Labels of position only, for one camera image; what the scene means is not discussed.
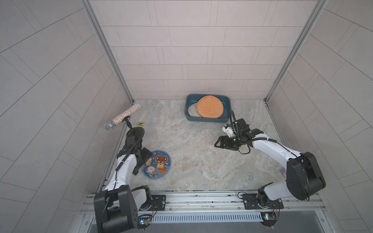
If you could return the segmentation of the blue cartoon characters coaster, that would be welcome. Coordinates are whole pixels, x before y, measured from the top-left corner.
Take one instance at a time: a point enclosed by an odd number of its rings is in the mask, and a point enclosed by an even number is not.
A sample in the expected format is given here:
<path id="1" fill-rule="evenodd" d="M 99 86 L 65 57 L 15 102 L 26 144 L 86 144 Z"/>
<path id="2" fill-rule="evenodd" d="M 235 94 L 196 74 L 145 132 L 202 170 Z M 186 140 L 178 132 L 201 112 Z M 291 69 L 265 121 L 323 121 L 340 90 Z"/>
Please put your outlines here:
<path id="1" fill-rule="evenodd" d="M 147 178 L 156 180 L 166 176 L 171 166 L 172 159 L 170 155 L 163 150 L 155 150 L 141 167 L 141 171 Z"/>

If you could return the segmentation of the orange round coaster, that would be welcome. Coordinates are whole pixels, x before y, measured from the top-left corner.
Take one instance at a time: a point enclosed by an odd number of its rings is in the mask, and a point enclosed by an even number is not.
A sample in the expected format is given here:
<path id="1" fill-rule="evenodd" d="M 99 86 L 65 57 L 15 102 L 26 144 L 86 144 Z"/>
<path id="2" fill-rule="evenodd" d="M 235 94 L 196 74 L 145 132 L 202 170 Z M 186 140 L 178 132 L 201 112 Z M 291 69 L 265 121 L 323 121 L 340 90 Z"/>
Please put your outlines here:
<path id="1" fill-rule="evenodd" d="M 215 96 L 202 97 L 197 102 L 197 111 L 204 118 L 220 118 L 224 112 L 224 106 Z"/>

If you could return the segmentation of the white blue butterfly coaster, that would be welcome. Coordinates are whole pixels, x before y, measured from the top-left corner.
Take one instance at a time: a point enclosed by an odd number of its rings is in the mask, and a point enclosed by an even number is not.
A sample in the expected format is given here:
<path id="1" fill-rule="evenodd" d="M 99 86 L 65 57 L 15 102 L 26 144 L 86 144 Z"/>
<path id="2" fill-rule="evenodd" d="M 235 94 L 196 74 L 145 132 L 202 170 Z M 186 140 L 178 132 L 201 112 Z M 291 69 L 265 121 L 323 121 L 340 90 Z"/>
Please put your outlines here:
<path id="1" fill-rule="evenodd" d="M 201 115 L 198 113 L 197 111 L 197 103 L 194 103 L 192 104 L 189 108 L 188 108 L 188 114 L 191 116 L 191 117 L 201 117 Z"/>

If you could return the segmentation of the teal plastic storage box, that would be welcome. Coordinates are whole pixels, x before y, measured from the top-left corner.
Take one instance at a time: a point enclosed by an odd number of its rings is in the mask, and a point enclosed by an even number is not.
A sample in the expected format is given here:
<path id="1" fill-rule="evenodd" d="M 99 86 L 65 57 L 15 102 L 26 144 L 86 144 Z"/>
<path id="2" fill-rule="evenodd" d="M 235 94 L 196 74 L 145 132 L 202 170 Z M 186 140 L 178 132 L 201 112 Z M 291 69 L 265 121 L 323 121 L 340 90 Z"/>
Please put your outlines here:
<path id="1" fill-rule="evenodd" d="M 189 121 L 226 123 L 231 110 L 227 96 L 190 94 L 186 98 L 184 114 Z"/>

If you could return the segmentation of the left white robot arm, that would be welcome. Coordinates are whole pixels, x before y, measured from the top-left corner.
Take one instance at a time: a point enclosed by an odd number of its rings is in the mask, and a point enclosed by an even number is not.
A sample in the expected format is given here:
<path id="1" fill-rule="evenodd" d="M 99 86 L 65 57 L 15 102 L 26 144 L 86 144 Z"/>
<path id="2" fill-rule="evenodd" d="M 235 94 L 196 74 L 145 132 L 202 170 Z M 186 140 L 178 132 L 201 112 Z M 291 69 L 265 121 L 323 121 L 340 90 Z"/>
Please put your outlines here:
<path id="1" fill-rule="evenodd" d="M 131 177 L 152 155 L 142 148 L 145 130 L 135 127 L 127 132 L 125 145 L 118 152 L 115 172 L 104 191 L 94 197 L 94 210 L 99 233 L 123 233 L 138 227 L 138 211 L 150 202 L 147 186 L 130 187 Z"/>

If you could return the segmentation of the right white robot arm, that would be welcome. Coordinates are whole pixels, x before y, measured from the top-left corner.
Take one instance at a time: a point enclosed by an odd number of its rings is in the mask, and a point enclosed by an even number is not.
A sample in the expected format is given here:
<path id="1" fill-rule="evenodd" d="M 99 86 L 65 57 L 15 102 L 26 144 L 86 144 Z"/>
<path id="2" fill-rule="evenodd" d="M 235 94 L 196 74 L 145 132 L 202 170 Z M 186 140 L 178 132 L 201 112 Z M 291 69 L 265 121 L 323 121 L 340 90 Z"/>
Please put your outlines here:
<path id="1" fill-rule="evenodd" d="M 241 146 L 255 148 L 277 161 L 287 172 L 285 181 L 258 189 L 256 201 L 260 208 L 271 208 L 275 201 L 282 198 L 295 197 L 304 201 L 326 187 L 320 166 L 312 153 L 290 149 L 269 138 L 263 131 L 250 129 L 244 119 L 231 121 L 222 130 L 226 135 L 218 138 L 214 145 L 216 148 L 232 151 L 239 151 Z"/>

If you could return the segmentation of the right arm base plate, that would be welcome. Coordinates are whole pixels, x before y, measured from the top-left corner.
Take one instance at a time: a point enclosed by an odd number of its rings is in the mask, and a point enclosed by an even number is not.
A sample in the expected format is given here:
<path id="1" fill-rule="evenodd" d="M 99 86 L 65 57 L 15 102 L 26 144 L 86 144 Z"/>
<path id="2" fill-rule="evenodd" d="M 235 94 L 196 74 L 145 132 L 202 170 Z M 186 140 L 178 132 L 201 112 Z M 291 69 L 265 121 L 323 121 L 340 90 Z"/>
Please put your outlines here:
<path id="1" fill-rule="evenodd" d="M 260 198 L 259 194 L 243 193 L 241 199 L 245 210 L 278 210 L 284 208 L 281 199 L 271 201 L 268 198 Z"/>

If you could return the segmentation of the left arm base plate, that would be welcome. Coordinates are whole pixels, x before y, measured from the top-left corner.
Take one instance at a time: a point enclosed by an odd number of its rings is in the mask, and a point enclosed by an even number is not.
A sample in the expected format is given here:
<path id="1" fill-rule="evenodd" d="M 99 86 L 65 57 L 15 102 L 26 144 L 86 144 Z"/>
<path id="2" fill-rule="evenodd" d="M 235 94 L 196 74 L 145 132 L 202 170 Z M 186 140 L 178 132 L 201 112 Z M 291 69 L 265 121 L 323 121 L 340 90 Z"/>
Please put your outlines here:
<path id="1" fill-rule="evenodd" d="M 140 207 L 140 211 L 164 211 L 166 206 L 166 195 L 151 195 Z"/>

